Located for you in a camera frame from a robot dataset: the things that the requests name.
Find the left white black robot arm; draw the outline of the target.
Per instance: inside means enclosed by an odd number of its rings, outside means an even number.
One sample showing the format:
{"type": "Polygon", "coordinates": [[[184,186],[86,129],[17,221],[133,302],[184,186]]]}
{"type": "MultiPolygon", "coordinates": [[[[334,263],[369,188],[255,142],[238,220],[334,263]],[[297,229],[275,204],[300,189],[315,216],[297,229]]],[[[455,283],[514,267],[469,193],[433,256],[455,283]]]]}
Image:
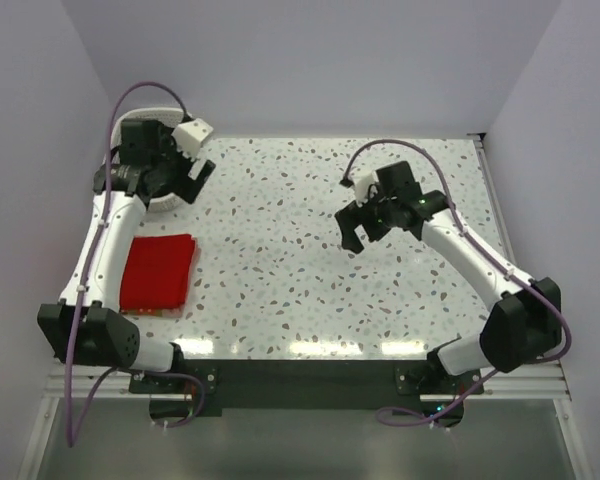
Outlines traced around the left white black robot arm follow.
{"type": "Polygon", "coordinates": [[[55,357],[74,365],[152,371],[165,392],[180,390],[187,368],[168,341],[143,340],[120,311],[120,291],[134,235],[148,208],[174,195],[193,203],[213,172],[207,160],[190,171],[213,129],[204,120],[174,127],[156,119],[125,118],[110,160],[96,172],[89,229],[76,267],[55,303],[43,304],[37,323],[55,357]]]}

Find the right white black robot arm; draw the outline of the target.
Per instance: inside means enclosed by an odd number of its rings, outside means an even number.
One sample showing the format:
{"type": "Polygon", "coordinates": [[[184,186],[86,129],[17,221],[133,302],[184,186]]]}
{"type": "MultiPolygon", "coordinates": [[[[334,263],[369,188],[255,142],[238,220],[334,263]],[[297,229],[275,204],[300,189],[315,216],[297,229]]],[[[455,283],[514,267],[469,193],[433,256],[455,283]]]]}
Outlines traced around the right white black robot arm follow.
{"type": "Polygon", "coordinates": [[[443,192],[423,192],[407,162],[342,183],[354,192],[353,201],[335,215],[343,249],[363,251],[357,228],[372,242],[393,229],[409,232],[440,254],[489,312],[480,333],[428,354],[425,379],[432,390],[449,392],[462,374],[482,368],[509,373],[561,344],[557,284],[550,278],[535,280],[508,263],[452,209],[443,192]]]}

